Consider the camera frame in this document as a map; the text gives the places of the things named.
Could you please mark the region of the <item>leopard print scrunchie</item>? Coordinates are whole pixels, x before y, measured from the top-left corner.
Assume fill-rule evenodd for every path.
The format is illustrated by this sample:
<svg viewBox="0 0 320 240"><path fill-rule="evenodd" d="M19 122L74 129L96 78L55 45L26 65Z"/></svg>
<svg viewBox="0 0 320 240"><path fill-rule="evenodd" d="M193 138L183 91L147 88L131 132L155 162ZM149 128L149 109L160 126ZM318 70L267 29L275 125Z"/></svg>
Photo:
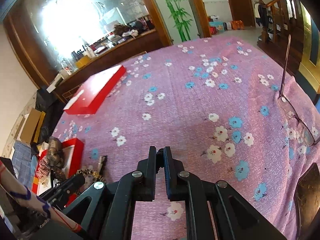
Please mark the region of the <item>leopard print scrunchie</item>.
<svg viewBox="0 0 320 240"><path fill-rule="evenodd" d="M84 191L86 191L92 184L96 182L103 182L105 183L105 178L100 175L97 171L90 170L90 169L80 169L77 170L76 174L81 174L84 176L85 183L76 191L77 196L80 196Z"/></svg>

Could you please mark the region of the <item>red box lid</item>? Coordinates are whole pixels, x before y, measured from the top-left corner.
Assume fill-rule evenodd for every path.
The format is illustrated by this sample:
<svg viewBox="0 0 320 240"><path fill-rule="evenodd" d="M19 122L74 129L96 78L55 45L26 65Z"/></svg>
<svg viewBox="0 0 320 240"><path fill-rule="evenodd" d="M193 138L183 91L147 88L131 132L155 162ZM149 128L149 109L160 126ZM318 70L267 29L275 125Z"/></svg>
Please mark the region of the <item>red box lid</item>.
<svg viewBox="0 0 320 240"><path fill-rule="evenodd" d="M63 110L69 115L95 114L125 73L126 68L123 65L117 65L90 76Z"/></svg>

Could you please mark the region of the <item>grey organza scrunchie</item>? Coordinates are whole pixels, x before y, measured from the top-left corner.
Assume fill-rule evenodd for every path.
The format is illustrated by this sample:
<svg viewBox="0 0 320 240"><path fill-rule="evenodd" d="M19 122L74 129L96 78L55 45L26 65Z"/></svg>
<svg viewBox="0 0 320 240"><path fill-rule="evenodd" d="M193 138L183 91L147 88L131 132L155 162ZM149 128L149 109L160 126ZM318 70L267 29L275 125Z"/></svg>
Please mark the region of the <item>grey organza scrunchie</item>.
<svg viewBox="0 0 320 240"><path fill-rule="evenodd" d="M65 156L62 150L62 143L56 137L49 138L46 157L50 167L63 168Z"/></svg>

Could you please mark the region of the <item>red plaid scrunchie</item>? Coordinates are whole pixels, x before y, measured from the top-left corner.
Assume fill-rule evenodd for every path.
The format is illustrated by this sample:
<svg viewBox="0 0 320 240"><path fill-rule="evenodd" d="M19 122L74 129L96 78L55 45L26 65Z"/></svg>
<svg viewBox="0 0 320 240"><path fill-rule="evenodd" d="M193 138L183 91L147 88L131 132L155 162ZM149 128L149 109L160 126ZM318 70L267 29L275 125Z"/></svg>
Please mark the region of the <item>red plaid scrunchie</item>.
<svg viewBox="0 0 320 240"><path fill-rule="evenodd" d="M39 160L38 166L36 169L36 176L39 180L47 180L49 175L50 175L50 165L49 165L49 160L46 155L43 156L42 159Z"/></svg>

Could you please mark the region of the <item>cardboard box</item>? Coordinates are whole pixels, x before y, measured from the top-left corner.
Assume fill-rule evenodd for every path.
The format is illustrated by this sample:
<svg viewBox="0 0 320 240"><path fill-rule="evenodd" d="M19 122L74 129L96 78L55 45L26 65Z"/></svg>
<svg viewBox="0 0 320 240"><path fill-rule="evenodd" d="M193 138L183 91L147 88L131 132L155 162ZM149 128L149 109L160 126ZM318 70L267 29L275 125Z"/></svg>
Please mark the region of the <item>cardboard box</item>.
<svg viewBox="0 0 320 240"><path fill-rule="evenodd" d="M16 139L28 146L37 143L45 116L45 112L32 108L23 116Z"/></svg>

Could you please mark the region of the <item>purple frame eyeglasses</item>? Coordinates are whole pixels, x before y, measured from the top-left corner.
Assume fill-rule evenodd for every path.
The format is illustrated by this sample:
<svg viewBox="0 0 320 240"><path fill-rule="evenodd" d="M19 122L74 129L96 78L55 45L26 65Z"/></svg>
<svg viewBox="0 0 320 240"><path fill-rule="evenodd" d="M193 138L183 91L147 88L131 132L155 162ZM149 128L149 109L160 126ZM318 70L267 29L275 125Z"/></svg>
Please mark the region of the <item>purple frame eyeglasses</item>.
<svg viewBox="0 0 320 240"><path fill-rule="evenodd" d="M312 131L312 128L310 128L306 124L306 122L301 118L299 111L297 110L297 105L295 103L292 103L292 101L284 94L285 78L287 74L287 65L289 62L290 48L291 48L291 35L289 34L286 53L285 53L283 74L281 77L281 86L280 86L280 91L278 96L278 103L287 117L289 117L290 119L296 120L297 131L300 133L300 136L303 139L303 142L307 146L315 146L319 143L319 135L316 135L315 132Z"/></svg>

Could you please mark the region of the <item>purple floral bedspread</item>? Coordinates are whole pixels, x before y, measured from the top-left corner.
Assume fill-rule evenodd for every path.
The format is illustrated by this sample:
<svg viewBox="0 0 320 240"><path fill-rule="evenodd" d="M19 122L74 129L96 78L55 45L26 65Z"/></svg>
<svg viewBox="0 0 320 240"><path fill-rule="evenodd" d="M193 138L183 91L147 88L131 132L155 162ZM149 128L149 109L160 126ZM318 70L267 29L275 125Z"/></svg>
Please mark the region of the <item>purple floral bedspread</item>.
<svg viewBox="0 0 320 240"><path fill-rule="evenodd" d="M287 239L297 237L294 192L319 163L297 122L281 109L283 69L236 37L162 48L123 63L127 72L93 115L63 114L54 137L84 142L83 167L107 155L106 180L118 181L169 146L200 179L227 181ZM284 94L319 135L319 113L293 77Z"/></svg>

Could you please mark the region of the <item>wooden staircase railing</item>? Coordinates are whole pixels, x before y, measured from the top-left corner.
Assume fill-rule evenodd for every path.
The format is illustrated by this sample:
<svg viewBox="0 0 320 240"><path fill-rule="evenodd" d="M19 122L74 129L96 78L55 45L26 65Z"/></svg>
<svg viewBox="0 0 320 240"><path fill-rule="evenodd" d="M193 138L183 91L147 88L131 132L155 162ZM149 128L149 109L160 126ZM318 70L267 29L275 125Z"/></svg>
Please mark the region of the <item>wooden staircase railing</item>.
<svg viewBox="0 0 320 240"><path fill-rule="evenodd" d="M268 25L263 27L261 36L258 38L258 47L282 64L287 42L291 36L289 59L296 64L300 63L304 31L299 0L271 0L267 3L257 0L254 4L264 7L268 16Z"/></svg>

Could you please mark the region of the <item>black flower hair clip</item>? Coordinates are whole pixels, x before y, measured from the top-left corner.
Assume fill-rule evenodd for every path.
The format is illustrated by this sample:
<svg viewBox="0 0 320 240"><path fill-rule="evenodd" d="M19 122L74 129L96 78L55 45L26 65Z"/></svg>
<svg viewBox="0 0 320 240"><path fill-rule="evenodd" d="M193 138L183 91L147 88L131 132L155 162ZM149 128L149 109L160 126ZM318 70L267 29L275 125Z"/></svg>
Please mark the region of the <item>black flower hair clip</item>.
<svg viewBox="0 0 320 240"><path fill-rule="evenodd" d="M160 168L164 168L164 149L160 148L156 153L156 174Z"/></svg>

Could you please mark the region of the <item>black smartphone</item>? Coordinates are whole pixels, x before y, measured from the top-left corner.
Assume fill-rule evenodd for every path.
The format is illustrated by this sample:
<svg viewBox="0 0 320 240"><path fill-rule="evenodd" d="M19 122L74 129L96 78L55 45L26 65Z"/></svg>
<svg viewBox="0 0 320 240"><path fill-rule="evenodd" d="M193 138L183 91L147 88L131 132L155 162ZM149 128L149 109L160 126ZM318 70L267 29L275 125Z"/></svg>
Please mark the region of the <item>black smartphone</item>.
<svg viewBox="0 0 320 240"><path fill-rule="evenodd" d="M319 168L313 163L295 190L297 239L319 239L319 198Z"/></svg>

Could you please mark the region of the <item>brown wooden door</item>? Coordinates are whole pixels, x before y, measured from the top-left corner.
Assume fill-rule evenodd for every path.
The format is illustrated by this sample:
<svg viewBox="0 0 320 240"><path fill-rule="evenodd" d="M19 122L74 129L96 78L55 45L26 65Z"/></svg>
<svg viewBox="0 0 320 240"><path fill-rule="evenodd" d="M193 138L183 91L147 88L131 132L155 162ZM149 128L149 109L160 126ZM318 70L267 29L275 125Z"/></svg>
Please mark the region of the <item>brown wooden door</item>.
<svg viewBox="0 0 320 240"><path fill-rule="evenodd" d="M232 19L241 20L245 27L255 27L252 0L228 0Z"/></svg>

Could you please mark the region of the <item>red open gift box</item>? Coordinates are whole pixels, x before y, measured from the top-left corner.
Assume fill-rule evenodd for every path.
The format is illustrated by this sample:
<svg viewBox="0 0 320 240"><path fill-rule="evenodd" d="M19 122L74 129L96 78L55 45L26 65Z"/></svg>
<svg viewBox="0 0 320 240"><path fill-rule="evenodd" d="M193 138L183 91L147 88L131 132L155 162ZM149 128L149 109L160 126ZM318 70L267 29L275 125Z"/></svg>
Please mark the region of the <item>red open gift box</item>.
<svg viewBox="0 0 320 240"><path fill-rule="evenodd" d="M67 179L71 178L76 174L77 170L80 169L82 153L84 149L84 143L78 138L73 138L62 142L62 158L63 165L61 170ZM47 150L42 151L38 156L38 163L36 167L35 176L33 178L33 183L31 190L33 193L36 193L38 196L45 193L49 189L49 186L53 186L52 182L49 182L50 172L48 175L42 175L44 162L43 158L47 156Z"/></svg>

